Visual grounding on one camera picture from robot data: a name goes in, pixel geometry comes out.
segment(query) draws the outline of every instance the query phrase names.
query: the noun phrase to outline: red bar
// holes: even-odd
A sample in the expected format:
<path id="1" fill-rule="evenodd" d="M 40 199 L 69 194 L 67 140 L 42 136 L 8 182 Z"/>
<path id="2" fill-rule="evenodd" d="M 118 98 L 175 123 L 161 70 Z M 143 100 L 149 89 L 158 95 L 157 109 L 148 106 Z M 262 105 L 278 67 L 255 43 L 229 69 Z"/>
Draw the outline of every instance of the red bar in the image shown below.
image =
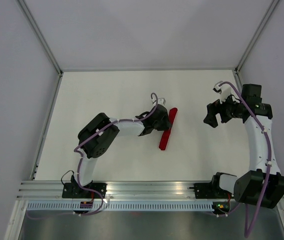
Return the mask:
<path id="1" fill-rule="evenodd" d="M 170 112 L 168 114 L 168 120 L 172 124 L 172 127 L 173 127 L 173 123 L 174 123 L 176 113 L 177 113 L 177 108 L 174 107 L 170 110 Z M 161 138 L 161 141 L 160 141 L 160 145 L 158 146 L 160 150 L 164 151 L 166 149 L 170 134 L 171 134 L 171 128 L 169 130 L 166 130 L 166 131 L 163 132 L 163 135 L 162 135 L 162 138 Z"/>

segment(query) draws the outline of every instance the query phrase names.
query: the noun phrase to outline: metal grille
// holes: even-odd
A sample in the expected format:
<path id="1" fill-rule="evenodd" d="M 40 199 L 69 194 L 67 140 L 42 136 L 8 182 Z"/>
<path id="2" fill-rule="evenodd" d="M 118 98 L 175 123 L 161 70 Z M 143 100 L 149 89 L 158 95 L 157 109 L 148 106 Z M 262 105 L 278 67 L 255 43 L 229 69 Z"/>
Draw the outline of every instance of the metal grille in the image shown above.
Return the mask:
<path id="1" fill-rule="evenodd" d="M 100 201 L 96 200 L 92 210 L 98 209 Z M 103 204 L 105 211 L 155 211 L 155 212 L 211 212 L 211 201 L 114 201 Z M 76 210 L 83 211 L 80 201 L 29 201 L 27 210 Z"/>

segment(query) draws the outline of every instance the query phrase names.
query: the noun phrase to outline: table surface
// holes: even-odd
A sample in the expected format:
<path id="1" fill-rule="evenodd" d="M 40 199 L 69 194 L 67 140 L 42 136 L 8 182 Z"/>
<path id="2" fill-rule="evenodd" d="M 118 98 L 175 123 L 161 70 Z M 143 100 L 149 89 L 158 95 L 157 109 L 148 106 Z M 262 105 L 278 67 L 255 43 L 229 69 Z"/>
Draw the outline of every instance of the table surface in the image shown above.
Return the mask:
<path id="1" fill-rule="evenodd" d="M 150 93 L 178 108 L 167 149 L 162 132 L 118 137 L 99 158 L 96 181 L 206 181 L 216 172 L 242 176 L 249 168 L 248 137 L 241 119 L 212 128 L 206 105 L 219 81 L 235 83 L 231 70 L 65 72 L 41 154 L 36 180 L 60 180 L 76 170 L 77 135 L 98 113 L 132 118 L 152 107 Z"/>

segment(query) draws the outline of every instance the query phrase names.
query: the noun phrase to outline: white table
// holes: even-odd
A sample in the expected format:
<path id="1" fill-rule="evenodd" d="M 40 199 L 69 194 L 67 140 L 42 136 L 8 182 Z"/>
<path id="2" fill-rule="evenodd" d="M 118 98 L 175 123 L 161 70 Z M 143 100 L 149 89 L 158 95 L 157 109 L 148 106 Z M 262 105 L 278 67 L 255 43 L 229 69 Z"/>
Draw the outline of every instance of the white table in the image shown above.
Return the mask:
<path id="1" fill-rule="evenodd" d="M 230 70 L 65 72 L 57 96 L 36 180 L 59 180 L 76 170 L 77 135 L 98 113 L 132 118 L 152 107 L 150 93 L 177 107 L 167 149 L 162 132 L 115 139 L 99 158 L 96 181 L 199 181 L 216 172 L 248 171 L 248 138 L 241 119 L 212 128 L 203 123 L 206 105 L 219 96 L 218 81 L 235 83 Z"/>

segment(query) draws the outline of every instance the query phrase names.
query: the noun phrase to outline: red object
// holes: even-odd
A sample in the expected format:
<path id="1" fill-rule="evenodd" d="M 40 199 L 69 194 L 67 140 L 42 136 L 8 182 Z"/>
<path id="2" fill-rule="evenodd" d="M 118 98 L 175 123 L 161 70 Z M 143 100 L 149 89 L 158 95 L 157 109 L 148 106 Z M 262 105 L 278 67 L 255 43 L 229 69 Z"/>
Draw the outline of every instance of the red object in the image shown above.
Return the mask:
<path id="1" fill-rule="evenodd" d="M 177 113 L 177 108 L 174 107 L 170 110 L 170 112 L 168 113 L 168 120 L 170 121 L 170 123 L 173 125 L 175 116 Z M 168 143 L 168 139 L 170 138 L 170 134 L 171 134 L 171 129 L 166 130 L 163 132 L 161 141 L 160 141 L 160 145 L 158 146 L 160 150 L 164 151 L 166 149 L 167 143 Z"/>

